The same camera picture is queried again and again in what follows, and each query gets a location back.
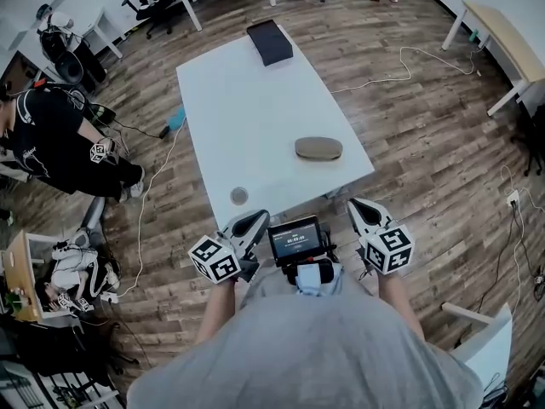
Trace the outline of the tan oval pouch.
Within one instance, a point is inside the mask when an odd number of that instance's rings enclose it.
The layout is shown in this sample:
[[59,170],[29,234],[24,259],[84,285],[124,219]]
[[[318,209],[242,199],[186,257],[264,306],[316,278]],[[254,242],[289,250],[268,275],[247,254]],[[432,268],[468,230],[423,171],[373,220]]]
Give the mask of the tan oval pouch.
[[333,161],[343,153],[340,141],[323,136],[308,136],[295,141],[295,154],[311,161]]

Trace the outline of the person's left forearm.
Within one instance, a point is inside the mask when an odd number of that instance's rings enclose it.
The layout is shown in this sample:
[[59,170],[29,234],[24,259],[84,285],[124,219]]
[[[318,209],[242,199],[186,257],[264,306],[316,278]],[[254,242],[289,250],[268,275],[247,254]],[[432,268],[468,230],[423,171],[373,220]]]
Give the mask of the person's left forearm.
[[194,344],[210,340],[234,314],[235,281],[228,279],[212,287]]

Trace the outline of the person's right forearm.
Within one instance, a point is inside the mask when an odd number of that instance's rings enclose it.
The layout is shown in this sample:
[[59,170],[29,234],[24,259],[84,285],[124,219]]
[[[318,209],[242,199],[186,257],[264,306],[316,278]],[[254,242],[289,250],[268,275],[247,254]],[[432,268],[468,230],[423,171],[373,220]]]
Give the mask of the person's right forearm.
[[398,273],[378,274],[379,298],[393,307],[408,327],[422,340],[425,336],[420,321],[410,305],[410,299]]

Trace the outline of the person's grey t-shirt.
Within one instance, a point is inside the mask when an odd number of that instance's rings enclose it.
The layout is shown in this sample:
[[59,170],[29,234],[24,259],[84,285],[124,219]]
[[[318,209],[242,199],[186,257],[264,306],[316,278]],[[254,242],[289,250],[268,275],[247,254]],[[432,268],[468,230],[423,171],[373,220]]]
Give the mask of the person's grey t-shirt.
[[483,385],[350,274],[328,297],[263,273],[208,341],[136,379],[128,409],[479,409]]

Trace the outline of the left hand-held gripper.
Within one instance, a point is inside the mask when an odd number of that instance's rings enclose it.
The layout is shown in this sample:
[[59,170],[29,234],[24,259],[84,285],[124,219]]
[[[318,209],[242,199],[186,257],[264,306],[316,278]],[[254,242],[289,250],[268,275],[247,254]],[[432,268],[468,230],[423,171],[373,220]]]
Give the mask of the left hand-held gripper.
[[204,235],[188,252],[198,272],[213,284],[228,279],[250,282],[260,264],[253,253],[270,224],[267,210],[253,210],[233,218],[213,237]]

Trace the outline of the blue cloth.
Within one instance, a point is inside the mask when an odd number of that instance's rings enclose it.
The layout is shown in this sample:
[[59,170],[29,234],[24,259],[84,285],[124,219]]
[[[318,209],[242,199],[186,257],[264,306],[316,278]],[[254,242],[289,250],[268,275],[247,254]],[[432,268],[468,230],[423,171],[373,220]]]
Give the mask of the blue cloth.
[[186,120],[186,111],[184,107],[180,107],[175,115],[167,120],[167,131],[174,132],[179,130]]

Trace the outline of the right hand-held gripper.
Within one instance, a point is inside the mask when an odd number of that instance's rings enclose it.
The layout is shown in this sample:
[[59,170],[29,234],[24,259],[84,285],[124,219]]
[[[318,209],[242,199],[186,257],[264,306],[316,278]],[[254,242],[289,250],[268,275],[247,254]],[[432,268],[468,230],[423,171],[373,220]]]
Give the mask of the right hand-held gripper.
[[349,199],[347,213],[354,232],[360,236],[366,264],[383,275],[397,272],[410,264],[415,241],[404,224],[384,228],[393,218],[383,205],[369,199]]

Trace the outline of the white blue chest mount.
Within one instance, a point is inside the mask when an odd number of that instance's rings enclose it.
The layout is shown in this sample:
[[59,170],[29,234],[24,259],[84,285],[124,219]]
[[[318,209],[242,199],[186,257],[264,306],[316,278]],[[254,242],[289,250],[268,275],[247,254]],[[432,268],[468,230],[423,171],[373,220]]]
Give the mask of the white blue chest mount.
[[339,262],[323,258],[289,265],[282,272],[299,295],[328,297],[341,289],[344,268]]

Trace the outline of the black chest-mounted screen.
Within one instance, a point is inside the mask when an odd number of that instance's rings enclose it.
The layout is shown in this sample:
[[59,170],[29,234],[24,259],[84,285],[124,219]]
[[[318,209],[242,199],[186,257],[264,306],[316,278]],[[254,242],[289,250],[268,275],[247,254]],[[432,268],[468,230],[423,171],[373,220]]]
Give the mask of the black chest-mounted screen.
[[269,227],[267,234],[275,264],[279,268],[324,254],[324,244],[316,216],[307,216]]

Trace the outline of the white table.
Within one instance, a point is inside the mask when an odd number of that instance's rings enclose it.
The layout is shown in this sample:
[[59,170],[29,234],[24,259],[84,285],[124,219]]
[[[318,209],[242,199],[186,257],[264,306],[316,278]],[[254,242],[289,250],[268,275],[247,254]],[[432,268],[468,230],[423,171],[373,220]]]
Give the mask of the white table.
[[[300,49],[264,66],[241,37],[178,66],[186,121],[216,224],[250,210],[285,212],[357,181],[373,165],[352,125]],[[311,161],[295,154],[308,136],[336,139],[342,155]],[[235,187],[246,204],[230,200]]]

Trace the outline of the white desk with round sticker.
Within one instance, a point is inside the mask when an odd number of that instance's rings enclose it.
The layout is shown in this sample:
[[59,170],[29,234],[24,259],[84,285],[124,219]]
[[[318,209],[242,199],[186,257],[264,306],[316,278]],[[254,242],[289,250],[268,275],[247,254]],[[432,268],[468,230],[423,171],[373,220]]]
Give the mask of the white desk with round sticker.
[[506,383],[512,342],[513,316],[509,305],[505,303],[495,316],[478,314],[449,302],[441,308],[447,314],[480,326],[451,354],[477,375],[484,395],[501,388]]

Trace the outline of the light wooden desk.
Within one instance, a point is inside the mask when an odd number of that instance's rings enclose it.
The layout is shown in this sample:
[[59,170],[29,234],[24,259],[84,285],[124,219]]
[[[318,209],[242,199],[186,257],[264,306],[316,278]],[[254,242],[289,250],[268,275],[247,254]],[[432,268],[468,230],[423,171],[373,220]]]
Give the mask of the light wooden desk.
[[515,96],[518,96],[517,102],[520,103],[523,94],[532,85],[545,81],[545,65],[514,24],[499,9],[469,1],[463,1],[462,5],[463,9],[453,22],[441,49],[446,51],[450,47],[465,15],[469,12],[487,32],[485,38],[479,43],[480,46],[484,47],[492,39],[510,59],[520,75],[520,80],[487,111],[487,115],[492,117]]
[[15,318],[21,321],[41,322],[42,309],[34,289],[30,245],[24,230],[14,237],[7,250],[0,251],[0,266],[8,291],[23,297],[21,309],[14,313]]

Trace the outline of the black box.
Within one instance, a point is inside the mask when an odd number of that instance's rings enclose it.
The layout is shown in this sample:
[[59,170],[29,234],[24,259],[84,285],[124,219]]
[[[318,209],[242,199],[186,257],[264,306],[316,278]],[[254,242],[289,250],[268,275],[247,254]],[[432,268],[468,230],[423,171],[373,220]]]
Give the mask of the black box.
[[265,20],[246,29],[264,66],[270,66],[293,57],[291,42],[274,20]]

